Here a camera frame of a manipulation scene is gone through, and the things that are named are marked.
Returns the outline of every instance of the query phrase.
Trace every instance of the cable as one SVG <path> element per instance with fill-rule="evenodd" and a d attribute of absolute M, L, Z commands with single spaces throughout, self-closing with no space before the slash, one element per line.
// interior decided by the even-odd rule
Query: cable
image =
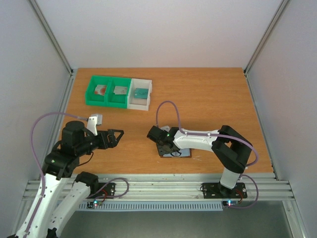
<path fill-rule="evenodd" d="M 255 160 L 254 160 L 253 162 L 247 164 L 246 167 L 247 167 L 247 166 L 254 165 L 255 163 L 258 162 L 258 160 L 259 160 L 259 154 L 258 154 L 258 152 L 255 150 L 255 148 L 254 148 L 252 145 L 250 145 L 248 142 L 246 142 L 246 141 L 244 141 L 244 140 L 242 140 L 242 139 L 240 139 L 240 138 L 238 138 L 238 137 L 231 136 L 231 135 L 222 135 L 222 134 L 204 134 L 204 133 L 185 132 L 185 131 L 182 129 L 182 126 L 181 126 L 181 121 L 180 121 L 180 116 L 179 116 L 178 108 L 177 108 L 176 104 L 173 103 L 172 101 L 164 101 L 164 102 L 162 102 L 162 103 L 158 106 L 157 113 L 156 113 L 156 123 L 157 123 L 157 127 L 159 126 L 159 109 L 160 109 L 161 106 L 162 106 L 163 104 L 165 104 L 165 103 L 171 103 L 171 104 L 174 106 L 174 108 L 175 108 L 175 110 L 176 110 L 176 114 L 177 114 L 178 129 L 179 129 L 179 131 L 180 131 L 181 133 L 186 134 L 186 135 L 216 136 L 216 137 L 222 137 L 222 138 L 227 138 L 227 139 L 231 139 L 231 140 L 236 140 L 236 141 L 238 141 L 238 142 L 240 142 L 240 143 L 245 144 L 246 146 L 248 146 L 251 150 L 253 150 L 253 152 L 254 152 L 254 154 L 255 154 L 255 156 L 256 156 Z"/>
<path fill-rule="evenodd" d="M 173 153 L 170 153 L 170 155 L 173 156 L 173 157 L 180 157 L 180 156 L 182 155 L 181 152 L 179 152 L 179 151 L 176 151 L 176 152 L 177 152 L 179 155 L 173 155 Z"/>
<path fill-rule="evenodd" d="M 240 175 L 240 177 L 248 177 L 253 183 L 254 183 L 254 186 L 256 187 L 256 191 L 257 191 L 257 196 L 254 200 L 254 202 L 248 206 L 245 206 L 245 207 L 238 207 L 238 206 L 225 206 L 225 207 L 228 207 L 228 208 L 235 208 L 235 209 L 246 209 L 246 208 L 250 208 L 250 207 L 253 207 L 257 202 L 258 202 L 258 199 L 259 199 L 259 188 L 257 186 L 257 183 L 254 181 L 253 178 L 251 178 L 250 176 L 248 175 Z"/>
<path fill-rule="evenodd" d="M 237 189 L 236 189 L 236 192 L 240 195 L 240 201 L 238 202 L 238 204 L 240 204 L 243 201 L 243 195 L 242 195 L 242 192 L 240 192 Z"/>
<path fill-rule="evenodd" d="M 91 152 L 91 157 L 90 157 L 90 159 L 89 159 L 88 161 L 86 161 L 86 162 L 83 162 L 83 163 L 79 164 L 77 167 L 79 167 L 79 166 L 82 166 L 82 165 L 85 165 L 85 164 L 89 163 L 89 161 L 91 161 L 91 159 L 93 158 L 93 156 L 94 156 L 94 152 Z"/>
<path fill-rule="evenodd" d="M 106 187 L 109 183 L 111 183 L 111 182 L 113 182 L 113 181 L 116 181 L 116 180 L 122 180 L 122 181 L 124 181 L 126 184 L 127 184 L 127 189 L 125 190 L 125 192 L 124 193 L 122 193 L 122 194 L 120 194 L 120 195 L 114 195 L 114 196 L 107 196 L 108 198 L 116 198 L 116 197 L 122 197 L 122 196 L 124 196 L 124 195 L 126 195 L 127 193 L 128 193 L 128 191 L 129 191 L 129 183 L 128 183 L 128 181 L 127 181 L 127 179 L 125 179 L 125 178 L 114 178 L 114 179 L 111 179 L 111 180 L 109 180 L 107 183 L 105 183 L 97 192 L 95 192 L 94 194 L 91 194 L 91 195 L 89 195 L 87 198 L 90 198 L 90 197 L 92 197 L 92 196 L 95 196 L 96 194 L 98 194 L 100 191 L 102 191 L 103 189 L 104 189 L 104 187 Z"/>
<path fill-rule="evenodd" d="M 105 201 L 105 199 L 107 198 L 108 193 L 105 190 L 101 190 L 101 191 L 105 193 L 105 197 L 104 197 L 103 201 L 101 202 L 101 204 L 102 204 Z"/>
<path fill-rule="evenodd" d="M 33 146 L 33 132 L 34 132 L 35 126 L 37 125 L 37 123 L 38 123 L 41 119 L 43 119 L 43 118 L 45 118 L 45 117 L 47 117 L 47 116 L 51 116 L 51 115 L 64 115 L 64 116 L 69 116 L 69 117 L 72 117 L 72 118 L 76 118 L 76 119 L 88 121 L 88 118 L 83 118 L 83 117 L 75 116 L 75 115 L 68 114 L 68 113 L 51 112 L 51 113 L 46 113 L 46 114 L 40 116 L 40 117 L 34 122 L 32 128 L 31 128 L 31 132 L 30 132 L 30 144 L 31 144 L 32 154 L 33 154 L 33 157 L 34 157 L 34 159 L 35 159 L 35 163 L 36 163 L 37 167 L 38 167 L 39 170 L 40 170 L 42 190 L 41 190 L 41 197 L 39 198 L 39 200 L 38 200 L 38 202 L 37 202 L 37 204 L 36 204 L 36 206 L 35 206 L 35 209 L 34 209 L 32 215 L 31 215 L 31 217 L 30 217 L 29 223 L 28 223 L 28 225 L 27 225 L 27 227 L 26 227 L 26 229 L 25 229 L 25 233 L 26 233 L 26 234 L 23 236 L 23 238 L 26 238 L 26 237 L 27 237 L 27 234 L 29 233 L 29 230 L 30 230 L 30 228 L 31 228 L 32 222 L 33 222 L 33 220 L 34 220 L 34 218 L 35 218 L 35 215 L 36 215 L 36 213 L 37 213 L 37 211 L 38 211 L 38 209 L 39 209 L 39 207 L 40 207 L 40 204 L 41 204 L 41 202 L 42 202 L 43 196 L 44 196 L 44 194 L 45 194 L 45 185 L 46 185 L 44 173 L 43 173 L 43 171 L 42 171 L 41 164 L 40 164 L 39 159 L 38 159 L 38 157 L 37 157 L 37 155 L 36 155 L 36 153 L 35 153 L 35 149 L 34 149 L 34 146 Z"/>
<path fill-rule="evenodd" d="M 98 202 L 97 202 L 97 199 L 99 199 L 99 198 L 104 198 L 104 197 L 105 197 L 105 196 L 98 196 L 98 197 L 95 197 L 95 198 L 94 198 L 94 202 L 93 202 L 93 203 L 94 203 L 94 205 L 97 207 L 97 206 L 98 206 L 98 204 L 97 204 L 97 203 L 98 203 Z"/>

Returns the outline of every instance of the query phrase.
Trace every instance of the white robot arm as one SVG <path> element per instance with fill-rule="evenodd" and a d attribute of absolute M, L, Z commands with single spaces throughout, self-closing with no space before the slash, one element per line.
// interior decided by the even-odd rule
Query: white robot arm
<path fill-rule="evenodd" d="M 8 238 L 59 237 L 79 203 L 89 194 L 97 191 L 98 176 L 82 172 L 77 176 L 70 193 L 56 208 L 64 186 L 79 165 L 79 158 L 91 154 L 95 149 L 115 147 L 123 136 L 123 130 L 97 131 L 96 126 L 101 123 L 102 115 L 94 114 L 89 117 L 87 128 L 81 121 L 70 121 L 66 124 L 62 130 L 61 141 L 57 142 L 45 157 L 44 195 L 41 196 L 43 189 L 41 180 L 29 214 L 17 233 Z M 115 137 L 115 132 L 119 132 L 120 135 Z"/>
<path fill-rule="evenodd" d="M 160 155 L 173 153 L 180 149 L 200 149 L 215 152 L 224 165 L 224 170 L 218 185 L 221 194 L 226 197 L 232 193 L 239 176 L 247 164 L 251 149 L 238 141 L 215 136 L 224 134 L 244 140 L 244 137 L 229 126 L 222 126 L 220 130 L 213 131 L 180 131 L 178 127 L 168 126 L 158 128 L 153 126 L 148 133 L 148 138 L 157 144 Z"/>

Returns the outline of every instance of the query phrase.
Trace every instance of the black mounting plate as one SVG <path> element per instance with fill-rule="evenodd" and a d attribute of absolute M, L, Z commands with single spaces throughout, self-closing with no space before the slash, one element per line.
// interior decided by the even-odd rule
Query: black mounting plate
<path fill-rule="evenodd" d="M 105 185 L 105 182 L 99 182 L 98 183 L 98 189 L 97 191 L 103 186 Z M 108 196 L 114 196 L 115 193 L 115 183 L 111 182 L 109 183 L 106 187 L 103 188 L 104 191 L 107 192 Z M 95 197 L 99 197 L 99 196 L 104 196 L 104 192 L 100 191 L 99 193 L 97 193 L 96 195 L 90 197 L 90 198 L 95 198 Z"/>
<path fill-rule="evenodd" d="M 201 191 L 204 194 L 204 198 L 205 199 L 219 199 L 219 198 L 229 198 L 229 199 L 233 199 L 233 198 L 241 198 L 241 196 L 235 192 L 235 190 L 239 190 L 242 193 L 242 197 L 243 198 L 247 198 L 247 191 L 246 191 L 246 186 L 243 182 L 238 182 L 236 183 L 235 188 L 233 189 L 233 192 L 228 196 L 228 197 L 224 197 L 218 188 L 218 182 L 205 182 L 202 184 L 201 186 Z"/>

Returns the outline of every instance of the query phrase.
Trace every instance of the wooden table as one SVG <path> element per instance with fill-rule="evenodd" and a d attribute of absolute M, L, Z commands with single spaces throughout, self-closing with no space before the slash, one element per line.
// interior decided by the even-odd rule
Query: wooden table
<path fill-rule="evenodd" d="M 92 75 L 151 79 L 153 92 L 149 111 L 87 106 L 85 91 Z M 179 109 L 182 127 L 188 130 L 215 130 L 229 125 L 257 149 L 260 160 L 247 172 L 272 172 L 271 162 L 241 68 L 80 68 L 70 96 L 67 113 L 89 117 L 103 115 L 99 130 L 123 129 L 117 147 L 96 150 L 91 162 L 75 173 L 164 174 L 222 173 L 214 153 L 193 150 L 192 158 L 161 158 L 156 145 L 146 136 L 155 125 L 158 105 L 172 100 Z M 72 118 L 65 118 L 64 124 Z M 170 104 L 159 112 L 159 125 L 177 126 Z M 89 156 L 83 156 L 81 163 Z M 249 162 L 255 158 L 251 155 Z"/>

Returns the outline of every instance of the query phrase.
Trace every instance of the small bin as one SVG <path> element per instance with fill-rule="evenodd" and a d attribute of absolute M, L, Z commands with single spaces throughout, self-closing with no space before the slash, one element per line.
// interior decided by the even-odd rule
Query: small bin
<path fill-rule="evenodd" d="M 147 98 L 134 98 L 134 92 L 136 88 L 146 88 L 149 90 Z M 149 110 L 150 105 L 150 94 L 152 93 L 152 80 L 146 79 L 131 79 L 131 86 L 129 90 L 129 101 L 128 101 L 128 108 L 129 109 L 136 109 L 136 110 Z"/>
<path fill-rule="evenodd" d="M 118 78 L 112 77 L 112 81 L 106 89 L 107 105 L 114 108 L 127 108 L 127 98 L 129 94 L 131 78 Z M 113 91 L 116 86 L 127 87 L 127 93 L 125 95 L 116 95 Z"/>
<path fill-rule="evenodd" d="M 92 76 L 88 88 L 85 93 L 85 100 L 87 105 L 91 106 L 106 106 L 106 93 L 109 90 L 109 84 L 111 83 L 110 77 L 105 76 Z M 95 88 L 97 85 L 106 85 L 106 93 L 104 96 L 95 94 Z"/>
<path fill-rule="evenodd" d="M 97 85 L 106 85 L 105 95 L 95 94 Z M 127 87 L 126 94 L 115 94 L 116 86 Z M 135 98 L 135 89 L 148 89 L 147 98 Z M 109 76 L 92 76 L 90 83 L 85 93 L 86 105 L 114 107 L 114 108 L 128 108 L 135 110 L 149 110 L 150 93 L 152 92 L 152 80 L 137 79 L 137 78 L 120 78 Z"/>

